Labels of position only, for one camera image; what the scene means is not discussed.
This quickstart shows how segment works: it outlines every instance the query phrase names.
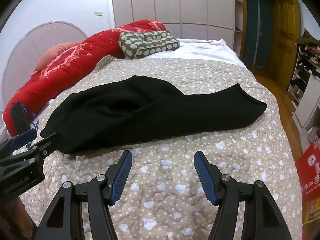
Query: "red comforter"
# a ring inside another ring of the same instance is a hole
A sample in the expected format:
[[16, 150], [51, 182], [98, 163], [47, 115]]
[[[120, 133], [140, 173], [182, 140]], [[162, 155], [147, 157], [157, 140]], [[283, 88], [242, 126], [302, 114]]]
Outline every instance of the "red comforter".
[[118, 45], [122, 32], [152, 32], [156, 30], [166, 31], [166, 28], [158, 21], [141, 20], [133, 22], [97, 33], [78, 46], [72, 47], [57, 56], [42, 71], [35, 72], [7, 104], [3, 119], [10, 135], [17, 135], [10, 116], [10, 109], [15, 102], [21, 101], [28, 110], [38, 115], [50, 99], [55, 98], [59, 93], [87, 76], [104, 56], [124, 57]]

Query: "pillow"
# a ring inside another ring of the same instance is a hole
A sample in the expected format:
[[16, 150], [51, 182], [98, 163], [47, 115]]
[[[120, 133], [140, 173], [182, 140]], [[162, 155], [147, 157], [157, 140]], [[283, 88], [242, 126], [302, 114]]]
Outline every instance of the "pillow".
[[[50, 99], [74, 86], [88, 75], [103, 57], [111, 55], [123, 58], [124, 54], [117, 43], [122, 32], [154, 32], [157, 30], [165, 31], [166, 28], [158, 21], [141, 20], [97, 33], [77, 46], [63, 51], [43, 70], [35, 72], [8, 102], [3, 119], [10, 135], [17, 135], [10, 116], [10, 109], [15, 102], [20, 101], [30, 112], [38, 115]], [[30, 121], [33, 120], [32, 115], [28, 118]]]
[[136, 59], [165, 50], [176, 50], [180, 41], [165, 31], [124, 32], [120, 35], [119, 46], [126, 57]]
[[56, 46], [53, 46], [51, 49], [48, 49], [46, 53], [44, 53], [43, 56], [39, 59], [35, 70], [36, 71], [43, 70], [50, 63], [50, 61], [53, 60], [55, 57], [60, 55], [65, 50], [68, 50], [78, 44], [79, 42], [71, 41], [71, 42], [58, 44]]

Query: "metal screw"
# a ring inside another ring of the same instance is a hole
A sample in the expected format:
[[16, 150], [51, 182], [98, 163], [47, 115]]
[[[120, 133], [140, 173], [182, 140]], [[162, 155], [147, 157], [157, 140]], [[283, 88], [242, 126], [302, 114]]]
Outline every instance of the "metal screw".
[[106, 178], [103, 174], [97, 176], [98, 181], [103, 181]]
[[225, 180], [225, 181], [228, 181], [231, 179], [231, 177], [228, 175], [228, 174], [223, 174], [222, 176], [222, 179]]
[[68, 187], [70, 187], [71, 186], [71, 182], [70, 181], [67, 181], [67, 182], [65, 182], [64, 184], [63, 184], [63, 187], [64, 188], [68, 188]]
[[261, 180], [257, 180], [256, 181], [256, 184], [259, 186], [259, 187], [263, 187], [264, 183], [261, 181]]

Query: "gray polka dot quilt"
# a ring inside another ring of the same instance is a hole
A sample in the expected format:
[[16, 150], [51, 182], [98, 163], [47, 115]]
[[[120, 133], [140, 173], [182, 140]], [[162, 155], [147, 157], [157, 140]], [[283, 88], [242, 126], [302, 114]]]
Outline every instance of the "gray polka dot quilt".
[[[39, 224], [63, 182], [70, 180], [78, 184], [90, 181], [104, 173], [119, 160], [124, 150], [129, 149], [133, 154], [132, 169], [121, 199], [110, 207], [118, 238], [206, 239], [217, 207], [206, 199], [194, 168], [194, 153], [202, 150], [210, 163], [237, 181], [253, 183], [263, 180], [287, 222], [292, 239], [301, 239], [300, 184], [276, 99], [241, 66], [199, 59], [116, 60], [104, 57], [91, 74], [41, 113], [38, 134], [54, 109], [71, 93], [133, 75], [166, 80], [184, 94], [213, 93], [239, 83], [249, 95], [267, 103], [268, 108], [255, 123], [241, 130], [206, 132], [82, 152], [78, 156], [55, 151], [45, 159], [45, 180], [21, 195], [36, 224]], [[150, 129], [157, 127], [150, 124]], [[92, 239], [87, 203], [83, 203], [83, 219], [85, 239]], [[244, 203], [241, 202], [234, 239], [241, 238], [243, 220]]]

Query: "blue gripper pad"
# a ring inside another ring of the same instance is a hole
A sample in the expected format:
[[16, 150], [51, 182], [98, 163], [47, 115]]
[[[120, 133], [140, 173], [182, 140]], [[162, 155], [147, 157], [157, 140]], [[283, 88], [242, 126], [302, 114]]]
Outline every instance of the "blue gripper pad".
[[195, 153], [193, 162], [194, 162], [198, 177], [200, 179], [201, 186], [204, 190], [205, 196], [209, 201], [211, 201], [213, 205], [215, 205], [217, 202], [217, 196], [215, 195], [214, 182], [211, 179], [209, 172], [207, 171], [198, 152]]
[[112, 192], [110, 197], [112, 205], [114, 205], [116, 201], [121, 198], [125, 183], [127, 182], [127, 178], [131, 170], [131, 166], [132, 153], [128, 152], [112, 184]]
[[18, 150], [21, 147], [25, 146], [27, 143], [32, 142], [37, 138], [37, 132], [35, 129], [30, 129], [25, 131], [22, 134], [19, 134], [15, 137], [12, 137], [10, 150], [13, 152], [14, 150]]

